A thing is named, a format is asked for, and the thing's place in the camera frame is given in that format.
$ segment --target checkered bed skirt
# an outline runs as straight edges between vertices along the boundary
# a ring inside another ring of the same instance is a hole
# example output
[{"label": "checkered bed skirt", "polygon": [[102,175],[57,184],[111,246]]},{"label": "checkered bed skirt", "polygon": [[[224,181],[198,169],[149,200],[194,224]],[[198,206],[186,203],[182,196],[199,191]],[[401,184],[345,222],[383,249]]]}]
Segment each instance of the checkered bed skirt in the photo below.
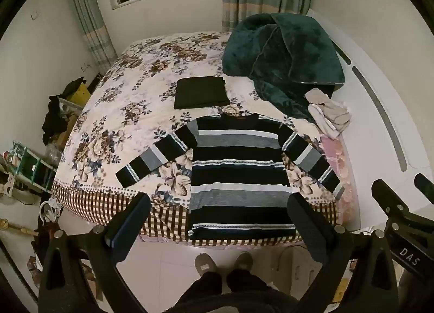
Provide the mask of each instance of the checkered bed skirt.
[{"label": "checkered bed skirt", "polygon": [[[122,211],[131,202],[132,198],[122,193],[113,192],[111,189],[89,191],[88,189],[76,189],[57,183],[53,184],[53,193],[68,211],[82,219],[106,225],[114,215]],[[311,204],[315,211],[324,215],[332,224],[336,225],[337,210],[336,203]],[[210,240],[188,240],[185,236],[188,209],[176,205],[152,206],[151,214],[142,226],[141,234],[149,237],[161,237],[171,239],[175,242],[188,241],[193,246],[274,246],[277,244],[300,241],[297,234],[288,237],[267,238],[267,239],[210,239]]]}]

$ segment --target dark green plush blanket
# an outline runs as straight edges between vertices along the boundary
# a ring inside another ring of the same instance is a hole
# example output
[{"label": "dark green plush blanket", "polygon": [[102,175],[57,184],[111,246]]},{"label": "dark green plush blanket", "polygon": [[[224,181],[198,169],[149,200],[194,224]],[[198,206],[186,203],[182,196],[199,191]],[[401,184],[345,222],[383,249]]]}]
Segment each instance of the dark green plush blanket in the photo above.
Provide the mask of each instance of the dark green plush blanket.
[{"label": "dark green plush blanket", "polygon": [[254,81],[259,97],[287,116],[313,121],[304,94],[331,96],[344,84],[333,44],[318,22],[290,13],[252,15],[235,28],[223,54],[223,72]]}]

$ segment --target metal bolt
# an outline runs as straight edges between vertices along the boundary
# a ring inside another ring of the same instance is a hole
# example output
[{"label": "metal bolt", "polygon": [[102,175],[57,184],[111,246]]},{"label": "metal bolt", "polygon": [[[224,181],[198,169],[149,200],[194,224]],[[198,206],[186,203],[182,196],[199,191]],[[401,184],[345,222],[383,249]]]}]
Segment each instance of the metal bolt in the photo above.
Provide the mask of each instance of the metal bolt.
[{"label": "metal bolt", "polygon": [[58,230],[54,233],[54,238],[59,239],[60,237],[63,236],[63,231],[62,230]]},{"label": "metal bolt", "polygon": [[378,238],[383,238],[384,237],[384,232],[381,230],[376,230],[374,232],[374,234],[378,237]]},{"label": "metal bolt", "polygon": [[344,226],[342,226],[342,225],[336,225],[335,226],[335,231],[337,232],[337,233],[345,233],[345,227]]},{"label": "metal bolt", "polygon": [[96,225],[94,228],[92,228],[93,233],[101,233],[105,229],[104,225]]}]

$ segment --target striped sweater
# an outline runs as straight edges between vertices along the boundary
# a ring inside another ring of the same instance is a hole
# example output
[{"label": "striped sweater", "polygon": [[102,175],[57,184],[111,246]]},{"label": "striped sweater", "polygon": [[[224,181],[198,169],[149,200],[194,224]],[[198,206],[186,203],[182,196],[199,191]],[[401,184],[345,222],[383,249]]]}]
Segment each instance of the striped sweater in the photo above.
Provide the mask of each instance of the striped sweater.
[{"label": "striped sweater", "polygon": [[151,145],[116,173],[131,186],[164,163],[193,149],[187,222],[190,239],[290,236],[291,193],[282,152],[338,199],[342,183],[326,158],[281,122],[262,116],[204,116]]}]

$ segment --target floral bedsheet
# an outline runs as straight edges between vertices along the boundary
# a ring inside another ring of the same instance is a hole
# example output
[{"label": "floral bedsheet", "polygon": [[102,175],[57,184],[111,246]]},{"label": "floral bedsheet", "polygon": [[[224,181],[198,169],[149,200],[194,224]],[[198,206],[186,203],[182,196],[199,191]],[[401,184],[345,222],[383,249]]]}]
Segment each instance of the floral bedsheet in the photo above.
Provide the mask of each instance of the floral bedsheet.
[{"label": "floral bedsheet", "polygon": [[[123,210],[134,195],[145,192],[151,199],[152,211],[142,234],[185,241],[191,150],[128,189],[121,187],[115,173],[151,144],[200,116],[261,113],[290,125],[324,153],[315,125],[285,116],[271,103],[259,99],[247,77],[228,77],[222,73],[221,58],[228,35],[199,32],[160,36],[137,41],[125,50],[78,118],[59,164],[53,192],[69,211],[88,221],[105,224]],[[231,104],[174,110],[177,80],[192,76],[223,76]],[[299,187],[311,205],[335,223],[337,210],[331,193],[288,158],[284,158],[284,163],[291,185]],[[293,240],[242,241],[242,244]]]}]

